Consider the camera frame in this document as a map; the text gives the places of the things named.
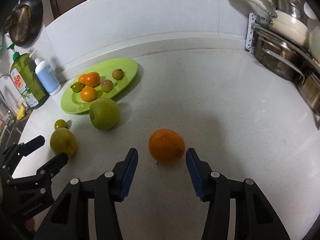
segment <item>yellow sponge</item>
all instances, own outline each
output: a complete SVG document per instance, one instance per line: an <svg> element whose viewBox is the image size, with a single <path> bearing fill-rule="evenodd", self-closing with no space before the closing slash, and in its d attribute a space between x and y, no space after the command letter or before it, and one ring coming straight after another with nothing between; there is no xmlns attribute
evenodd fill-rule
<svg viewBox="0 0 320 240"><path fill-rule="evenodd" d="M18 110L18 114L17 114L18 121L24 117L24 115L25 115L24 111L25 111L24 106L21 106L20 109Z"/></svg>

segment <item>green cherry tomato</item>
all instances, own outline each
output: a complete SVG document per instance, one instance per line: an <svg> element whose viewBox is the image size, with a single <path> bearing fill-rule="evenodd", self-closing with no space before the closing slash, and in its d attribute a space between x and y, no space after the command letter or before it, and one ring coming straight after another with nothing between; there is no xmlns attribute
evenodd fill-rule
<svg viewBox="0 0 320 240"><path fill-rule="evenodd" d="M82 90L82 85L79 82L75 82L72 84L71 88L73 92L79 93Z"/></svg>
<svg viewBox="0 0 320 240"><path fill-rule="evenodd" d="M54 129L57 130L58 128L68 128L68 124L65 120L59 119L54 123Z"/></svg>

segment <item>orange fruit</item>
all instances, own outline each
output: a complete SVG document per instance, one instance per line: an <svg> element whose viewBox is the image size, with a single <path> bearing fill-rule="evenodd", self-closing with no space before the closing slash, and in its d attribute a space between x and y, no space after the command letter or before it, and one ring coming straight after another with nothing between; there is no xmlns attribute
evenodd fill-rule
<svg viewBox="0 0 320 240"><path fill-rule="evenodd" d="M85 82L84 82L84 79L85 79L85 74L82 74L78 77L78 82L81 84L81 85L85 85Z"/></svg>
<svg viewBox="0 0 320 240"><path fill-rule="evenodd" d="M183 138L170 129L159 129L149 139L149 152L160 163L173 163L184 154Z"/></svg>
<svg viewBox="0 0 320 240"><path fill-rule="evenodd" d="M83 101L91 102L97 99L97 91L92 87L85 87L81 90L80 97Z"/></svg>
<svg viewBox="0 0 320 240"><path fill-rule="evenodd" d="M85 75L84 82L88 87L95 87L100 82L100 75L97 72L90 72Z"/></svg>

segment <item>green soap bottle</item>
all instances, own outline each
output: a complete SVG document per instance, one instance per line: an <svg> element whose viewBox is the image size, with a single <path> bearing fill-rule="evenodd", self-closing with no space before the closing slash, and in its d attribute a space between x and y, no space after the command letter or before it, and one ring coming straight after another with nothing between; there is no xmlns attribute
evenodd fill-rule
<svg viewBox="0 0 320 240"><path fill-rule="evenodd" d="M20 55L14 50L14 46L15 43L12 43L7 48L14 52L10 76L27 104L33 109L37 109L45 103L49 94L36 75L36 64L29 57L30 54Z"/></svg>

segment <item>blue label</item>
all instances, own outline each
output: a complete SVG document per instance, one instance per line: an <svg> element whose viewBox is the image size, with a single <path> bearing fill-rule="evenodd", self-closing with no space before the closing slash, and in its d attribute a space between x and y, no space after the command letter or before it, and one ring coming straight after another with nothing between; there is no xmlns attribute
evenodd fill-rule
<svg viewBox="0 0 320 240"><path fill-rule="evenodd" d="M44 69L37 74L37 76L49 94L54 92L60 84L49 64L45 66Z"/></svg>

